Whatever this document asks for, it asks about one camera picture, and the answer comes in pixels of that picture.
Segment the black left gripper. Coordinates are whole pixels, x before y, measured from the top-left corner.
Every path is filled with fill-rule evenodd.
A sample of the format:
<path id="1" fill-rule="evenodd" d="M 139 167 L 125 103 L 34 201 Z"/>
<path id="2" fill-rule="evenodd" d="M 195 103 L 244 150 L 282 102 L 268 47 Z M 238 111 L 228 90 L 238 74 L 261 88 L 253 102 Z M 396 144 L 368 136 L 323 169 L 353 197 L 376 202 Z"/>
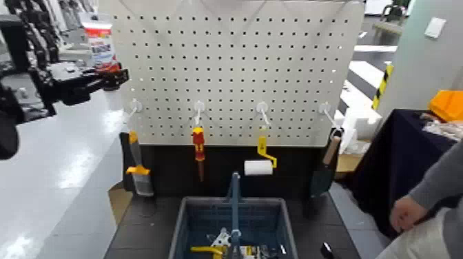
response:
<path id="1" fill-rule="evenodd" d="M 103 71 L 79 67 L 73 62 L 53 63 L 48 66 L 48 74 L 51 79 L 48 97 L 68 106 L 89 101 L 93 93 L 100 90 L 119 90 L 121 86 L 112 83 L 124 83 L 130 78 L 127 68 Z"/>

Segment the person's hand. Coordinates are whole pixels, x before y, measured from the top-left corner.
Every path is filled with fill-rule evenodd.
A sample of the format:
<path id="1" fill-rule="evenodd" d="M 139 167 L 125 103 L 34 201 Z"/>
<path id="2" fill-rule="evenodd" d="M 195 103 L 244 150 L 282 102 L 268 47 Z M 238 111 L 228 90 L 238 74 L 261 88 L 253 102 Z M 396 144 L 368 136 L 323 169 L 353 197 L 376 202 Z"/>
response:
<path id="1" fill-rule="evenodd" d="M 415 226 L 415 223 L 425 217 L 428 209 L 417 203 L 412 197 L 404 196 L 395 201 L 390 214 L 393 229 L 401 233 Z"/>

